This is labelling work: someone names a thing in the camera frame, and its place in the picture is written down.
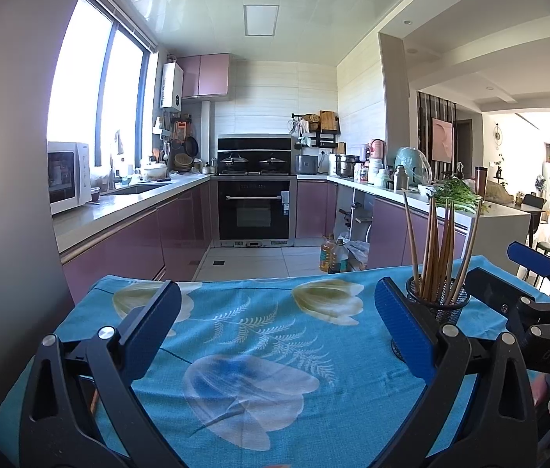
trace sink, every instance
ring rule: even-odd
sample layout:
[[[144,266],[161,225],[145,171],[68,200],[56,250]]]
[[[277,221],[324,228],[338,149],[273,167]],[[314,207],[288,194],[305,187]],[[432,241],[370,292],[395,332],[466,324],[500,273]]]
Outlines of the sink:
[[[132,186],[124,186],[123,188],[119,188],[117,190],[108,191],[106,193],[103,193],[102,195],[137,195],[146,191],[162,188],[163,186],[168,186],[173,182],[174,181],[159,181],[153,183],[133,184]]]

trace pink cabinet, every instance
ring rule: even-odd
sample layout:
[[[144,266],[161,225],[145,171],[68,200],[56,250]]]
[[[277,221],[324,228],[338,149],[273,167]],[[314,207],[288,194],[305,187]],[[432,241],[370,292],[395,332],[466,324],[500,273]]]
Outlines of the pink cabinet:
[[[178,58],[184,71],[182,98],[225,96],[229,92],[229,54]]]
[[[165,279],[191,281],[211,240],[208,183],[158,207]]]
[[[336,188],[327,181],[297,182],[297,239],[321,238],[334,231]]]
[[[208,54],[201,57],[199,96],[227,95],[229,54]]]
[[[164,266],[158,217],[152,212],[63,266],[74,303],[106,275],[153,279]]]
[[[178,58],[177,64],[184,71],[184,81],[182,84],[182,98],[191,98],[199,95],[199,67],[201,66],[201,56],[188,56]]]
[[[427,218],[427,213],[412,212],[413,237],[419,264],[422,264],[424,259]],[[444,222],[440,220],[438,225],[438,235],[441,239],[444,234]],[[461,258],[465,240],[466,236],[463,232],[455,231],[453,245],[455,259]],[[412,265],[404,206],[379,198],[375,199],[370,244],[367,269]]]
[[[400,266],[407,238],[405,208],[376,198],[367,269]]]

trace green vegetable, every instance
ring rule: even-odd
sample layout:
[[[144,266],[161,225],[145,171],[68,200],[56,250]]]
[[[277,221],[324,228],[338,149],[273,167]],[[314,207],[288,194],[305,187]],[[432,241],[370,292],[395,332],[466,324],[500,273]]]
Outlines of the green vegetable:
[[[455,204],[455,209],[473,214],[477,212],[477,206],[481,199],[479,195],[468,188],[468,185],[457,178],[446,179],[437,185],[431,197],[435,198],[438,206],[444,206],[448,201]]]

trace ceiling light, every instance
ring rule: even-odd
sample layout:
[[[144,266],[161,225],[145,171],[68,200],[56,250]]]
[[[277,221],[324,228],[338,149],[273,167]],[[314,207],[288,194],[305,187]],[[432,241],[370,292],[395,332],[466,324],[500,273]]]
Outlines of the ceiling light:
[[[245,35],[272,37],[275,35],[279,5],[245,5]]]

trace cutting board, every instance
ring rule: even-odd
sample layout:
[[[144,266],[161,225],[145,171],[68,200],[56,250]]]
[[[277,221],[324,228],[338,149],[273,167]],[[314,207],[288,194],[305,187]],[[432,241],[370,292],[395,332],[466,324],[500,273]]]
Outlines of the cutting board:
[[[336,130],[335,112],[321,111],[321,130]]]

